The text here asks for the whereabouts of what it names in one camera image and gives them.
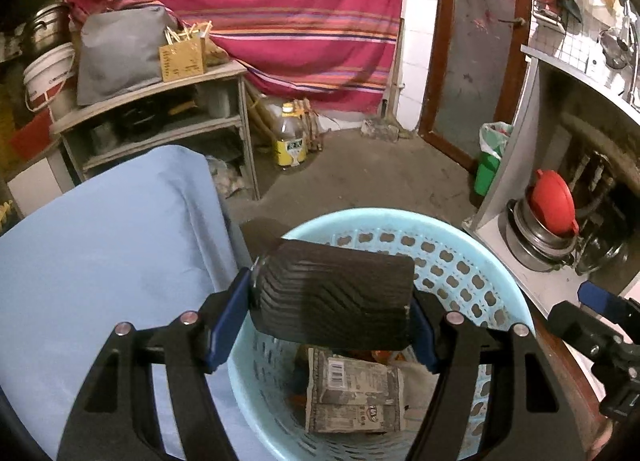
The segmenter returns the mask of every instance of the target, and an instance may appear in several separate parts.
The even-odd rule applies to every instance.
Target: door
[[[532,0],[438,0],[418,133],[473,170],[485,122],[510,122],[526,61]]]

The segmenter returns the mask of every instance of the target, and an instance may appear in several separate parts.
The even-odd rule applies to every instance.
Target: light blue cloth
[[[116,323],[166,325],[248,262],[205,158],[177,146],[100,174],[0,237],[0,385],[43,450],[55,458]],[[226,366],[208,382],[238,457],[273,459],[239,412]],[[184,458],[164,366],[154,367],[154,390],[166,449]]]

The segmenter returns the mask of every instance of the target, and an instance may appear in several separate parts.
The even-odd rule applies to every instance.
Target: light blue laundry basket
[[[533,331],[527,304],[509,272],[471,237],[421,214],[357,208],[321,216],[284,235],[313,243],[404,254],[414,258],[414,283],[435,293],[445,308],[476,324],[509,329],[523,322]],[[298,344],[255,330],[247,317],[228,361],[238,406],[251,429],[280,461],[401,461],[415,432],[306,433],[287,403],[287,382]],[[476,395],[459,459],[478,451],[488,401],[486,367],[478,369]]]

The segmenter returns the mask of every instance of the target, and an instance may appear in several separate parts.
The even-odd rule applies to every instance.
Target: white cabinet
[[[50,146],[7,185],[24,216],[74,187],[58,144]]]

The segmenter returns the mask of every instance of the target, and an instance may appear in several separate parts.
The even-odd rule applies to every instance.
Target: white tiled wall
[[[420,119],[427,82],[438,0],[404,0],[404,45],[399,83],[403,86],[396,117],[405,129],[414,130]]]

